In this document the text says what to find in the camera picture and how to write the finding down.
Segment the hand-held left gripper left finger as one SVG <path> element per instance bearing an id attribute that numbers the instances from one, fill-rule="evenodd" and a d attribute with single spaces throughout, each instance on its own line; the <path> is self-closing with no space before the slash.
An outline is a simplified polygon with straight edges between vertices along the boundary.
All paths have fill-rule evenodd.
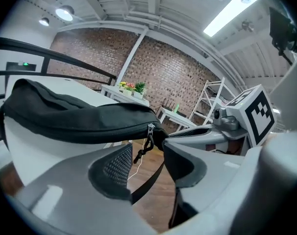
<path id="1" fill-rule="evenodd" d="M 41 235 L 153 235 L 132 209 L 131 166 L 131 144 L 65 159 L 16 194 L 16 211 Z"/>

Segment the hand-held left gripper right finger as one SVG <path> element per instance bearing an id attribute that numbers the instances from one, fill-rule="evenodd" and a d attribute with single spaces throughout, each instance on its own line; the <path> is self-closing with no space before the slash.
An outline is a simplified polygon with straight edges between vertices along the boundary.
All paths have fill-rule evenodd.
<path id="1" fill-rule="evenodd" d="M 244 158 L 164 142 L 164 162 L 175 183 L 169 228 L 209 207 L 226 189 Z"/>

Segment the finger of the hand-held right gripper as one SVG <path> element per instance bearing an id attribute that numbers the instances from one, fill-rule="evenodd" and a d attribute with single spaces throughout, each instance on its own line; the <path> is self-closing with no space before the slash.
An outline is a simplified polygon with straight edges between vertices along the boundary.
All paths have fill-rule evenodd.
<path id="1" fill-rule="evenodd" d="M 169 134 L 170 137 L 198 136 L 210 132 L 212 126 L 196 126 Z"/>
<path id="2" fill-rule="evenodd" d="M 220 143 L 228 143 L 227 137 L 218 130 L 198 136 L 168 137 L 166 142 L 174 142 L 185 146 L 206 146 Z"/>

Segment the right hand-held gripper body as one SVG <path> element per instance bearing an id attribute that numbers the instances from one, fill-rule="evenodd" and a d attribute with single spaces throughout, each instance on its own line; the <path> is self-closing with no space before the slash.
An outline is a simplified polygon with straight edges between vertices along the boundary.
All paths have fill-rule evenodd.
<path id="1" fill-rule="evenodd" d="M 261 146 L 276 125 L 270 99 L 262 85 L 244 90 L 222 108 L 213 112 L 213 125 L 225 137 L 223 143 L 209 144 L 206 150 L 245 155 Z"/>

